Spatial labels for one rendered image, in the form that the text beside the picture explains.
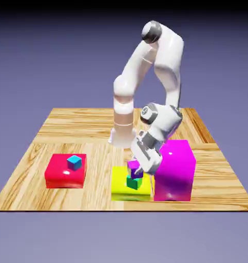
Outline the small green cube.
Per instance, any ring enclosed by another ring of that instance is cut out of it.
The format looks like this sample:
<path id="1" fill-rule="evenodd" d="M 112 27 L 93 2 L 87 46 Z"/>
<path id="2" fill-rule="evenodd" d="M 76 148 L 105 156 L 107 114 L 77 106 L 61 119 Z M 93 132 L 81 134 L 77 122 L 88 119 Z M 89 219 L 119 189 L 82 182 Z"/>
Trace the small green cube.
<path id="1" fill-rule="evenodd" d="M 126 177 L 126 185 L 128 188 L 138 190 L 141 186 L 143 178 L 131 178 L 129 175 Z"/>

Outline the large red box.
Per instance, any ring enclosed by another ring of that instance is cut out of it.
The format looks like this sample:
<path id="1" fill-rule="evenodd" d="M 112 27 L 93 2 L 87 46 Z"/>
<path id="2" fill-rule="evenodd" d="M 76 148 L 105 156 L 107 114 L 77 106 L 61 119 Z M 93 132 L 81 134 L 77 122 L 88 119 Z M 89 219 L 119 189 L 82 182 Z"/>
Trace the large red box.
<path id="1" fill-rule="evenodd" d="M 68 169 L 67 159 L 70 156 L 79 156 L 82 158 L 82 167 L 76 171 Z M 53 154 L 45 170 L 46 188 L 75 188 L 81 189 L 87 171 L 86 154 Z"/>

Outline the large magenta box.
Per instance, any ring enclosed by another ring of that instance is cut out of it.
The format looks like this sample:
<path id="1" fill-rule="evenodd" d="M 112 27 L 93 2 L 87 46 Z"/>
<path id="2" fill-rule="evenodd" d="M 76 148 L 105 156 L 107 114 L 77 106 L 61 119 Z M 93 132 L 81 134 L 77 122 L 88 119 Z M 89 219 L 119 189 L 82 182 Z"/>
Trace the large magenta box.
<path id="1" fill-rule="evenodd" d="M 187 140 L 162 145 L 162 162 L 154 174 L 154 201 L 190 201 L 196 159 Z"/>

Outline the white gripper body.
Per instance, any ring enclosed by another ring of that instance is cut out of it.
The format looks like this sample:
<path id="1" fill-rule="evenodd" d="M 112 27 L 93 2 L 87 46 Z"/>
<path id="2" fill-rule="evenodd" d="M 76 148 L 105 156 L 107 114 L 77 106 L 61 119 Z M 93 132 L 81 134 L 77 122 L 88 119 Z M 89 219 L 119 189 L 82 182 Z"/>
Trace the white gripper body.
<path id="1" fill-rule="evenodd" d="M 162 156 L 154 148 L 146 147 L 142 141 L 135 137 L 131 143 L 131 152 L 143 169 L 143 172 L 154 175 L 162 162 Z"/>

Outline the small cyan cube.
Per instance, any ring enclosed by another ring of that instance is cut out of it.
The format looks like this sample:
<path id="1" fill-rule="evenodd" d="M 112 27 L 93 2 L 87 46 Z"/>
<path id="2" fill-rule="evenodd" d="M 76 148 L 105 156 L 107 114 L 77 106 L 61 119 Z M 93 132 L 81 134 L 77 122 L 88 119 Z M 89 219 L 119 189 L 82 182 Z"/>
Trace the small cyan cube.
<path id="1" fill-rule="evenodd" d="M 82 158 L 76 155 L 70 156 L 67 159 L 68 169 L 76 171 L 82 167 Z"/>

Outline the large yellow box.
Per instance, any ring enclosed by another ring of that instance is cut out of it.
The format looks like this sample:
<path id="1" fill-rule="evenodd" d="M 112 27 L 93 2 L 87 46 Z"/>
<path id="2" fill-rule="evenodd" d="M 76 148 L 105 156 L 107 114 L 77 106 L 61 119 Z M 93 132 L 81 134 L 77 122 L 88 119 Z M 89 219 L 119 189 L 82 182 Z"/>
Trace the large yellow box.
<path id="1" fill-rule="evenodd" d="M 147 173 L 143 175 L 143 181 L 138 190 L 128 188 L 126 167 L 114 166 L 111 179 L 111 200 L 112 201 L 151 201 L 151 191 L 155 190 L 155 178 Z"/>

